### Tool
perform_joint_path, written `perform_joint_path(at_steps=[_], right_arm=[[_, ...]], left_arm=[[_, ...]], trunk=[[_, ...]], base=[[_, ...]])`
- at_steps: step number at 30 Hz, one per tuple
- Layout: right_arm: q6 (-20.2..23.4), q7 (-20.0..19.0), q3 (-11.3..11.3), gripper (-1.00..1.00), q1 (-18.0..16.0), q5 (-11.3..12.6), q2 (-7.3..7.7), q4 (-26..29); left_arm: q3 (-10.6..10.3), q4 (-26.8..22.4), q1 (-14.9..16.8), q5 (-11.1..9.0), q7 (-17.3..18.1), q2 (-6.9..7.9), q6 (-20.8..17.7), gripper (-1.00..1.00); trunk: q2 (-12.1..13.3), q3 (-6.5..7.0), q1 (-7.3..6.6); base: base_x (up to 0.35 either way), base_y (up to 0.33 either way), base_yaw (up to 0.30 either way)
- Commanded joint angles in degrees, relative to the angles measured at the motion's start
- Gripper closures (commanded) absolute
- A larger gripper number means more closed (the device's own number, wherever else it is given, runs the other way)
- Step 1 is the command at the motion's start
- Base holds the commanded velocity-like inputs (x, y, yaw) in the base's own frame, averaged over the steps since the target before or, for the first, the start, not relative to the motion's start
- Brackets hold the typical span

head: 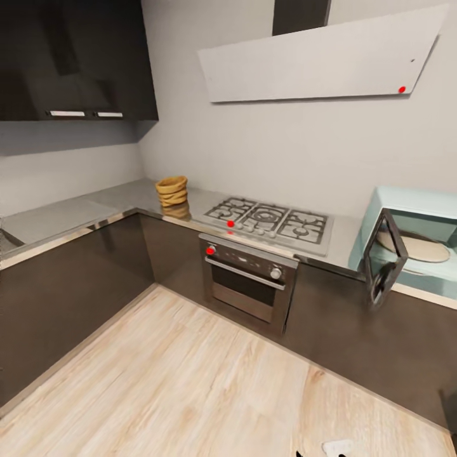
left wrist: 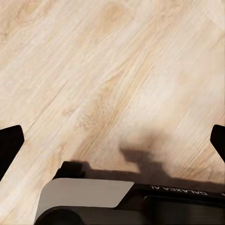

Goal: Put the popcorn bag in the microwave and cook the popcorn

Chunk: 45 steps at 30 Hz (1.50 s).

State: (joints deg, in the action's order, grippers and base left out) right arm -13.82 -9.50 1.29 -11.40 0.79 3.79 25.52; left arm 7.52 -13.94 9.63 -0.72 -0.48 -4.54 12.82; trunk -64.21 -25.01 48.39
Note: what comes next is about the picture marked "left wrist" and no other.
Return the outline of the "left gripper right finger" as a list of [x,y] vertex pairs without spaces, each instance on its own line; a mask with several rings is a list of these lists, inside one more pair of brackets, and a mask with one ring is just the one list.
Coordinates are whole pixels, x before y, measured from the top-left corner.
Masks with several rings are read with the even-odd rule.
[[221,125],[214,125],[210,141],[225,162],[225,127]]

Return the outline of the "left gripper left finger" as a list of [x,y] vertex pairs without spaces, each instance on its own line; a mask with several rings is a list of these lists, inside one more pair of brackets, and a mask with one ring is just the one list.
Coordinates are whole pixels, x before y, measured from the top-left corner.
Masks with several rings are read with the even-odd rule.
[[24,144],[21,125],[0,130],[0,181]]

